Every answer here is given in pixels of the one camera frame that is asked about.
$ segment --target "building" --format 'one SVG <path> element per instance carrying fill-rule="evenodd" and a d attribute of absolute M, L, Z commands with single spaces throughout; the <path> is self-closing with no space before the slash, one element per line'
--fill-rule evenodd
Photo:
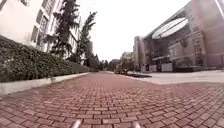
<path fill-rule="evenodd" d="M 53 13 L 59 12 L 63 0 L 0 0 L 0 34 L 16 42 L 49 52 L 52 44 L 44 44 L 46 34 L 57 28 Z M 75 50 L 71 30 L 70 43 Z"/>
<path fill-rule="evenodd" d="M 143 38 L 146 71 L 190 71 L 224 64 L 224 0 L 192 0 Z"/>
<path fill-rule="evenodd" d="M 124 52 L 121 56 L 122 59 L 133 60 L 133 52 Z"/>
<path fill-rule="evenodd" d="M 146 58 L 147 48 L 145 46 L 147 45 L 145 44 L 143 38 L 136 36 L 133 47 L 133 61 L 135 68 L 141 71 L 146 71 L 146 67 L 149 67 L 146 66 L 148 63 Z"/>

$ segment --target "hedge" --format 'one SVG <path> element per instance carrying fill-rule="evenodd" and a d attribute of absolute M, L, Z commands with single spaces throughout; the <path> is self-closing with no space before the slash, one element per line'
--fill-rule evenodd
<path fill-rule="evenodd" d="M 88 72 L 89 68 L 0 36 L 0 82 Z"/>

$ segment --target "white building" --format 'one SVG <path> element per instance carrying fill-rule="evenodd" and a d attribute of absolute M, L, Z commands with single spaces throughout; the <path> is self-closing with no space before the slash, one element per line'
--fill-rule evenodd
<path fill-rule="evenodd" d="M 43 44 L 41 39 L 55 32 L 57 21 L 53 13 L 60 10 L 62 1 L 7 0 L 1 8 L 4 0 L 0 0 L 0 35 L 48 52 L 50 45 Z M 74 37 L 77 34 L 73 30 L 70 38 L 73 51 L 76 47 Z"/>

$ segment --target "brick pavement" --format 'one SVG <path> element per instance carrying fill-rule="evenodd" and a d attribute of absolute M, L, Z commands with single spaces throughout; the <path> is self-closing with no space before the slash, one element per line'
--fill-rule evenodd
<path fill-rule="evenodd" d="M 224 128 L 224 86 L 91 74 L 0 99 L 0 128 Z"/>

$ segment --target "sky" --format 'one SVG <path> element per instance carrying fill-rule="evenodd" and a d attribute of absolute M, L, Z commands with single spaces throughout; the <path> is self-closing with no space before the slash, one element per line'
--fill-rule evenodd
<path fill-rule="evenodd" d="M 82 21 L 97 11 L 91 31 L 100 60 L 119 59 L 133 51 L 135 36 L 146 36 L 190 0 L 78 0 Z"/>

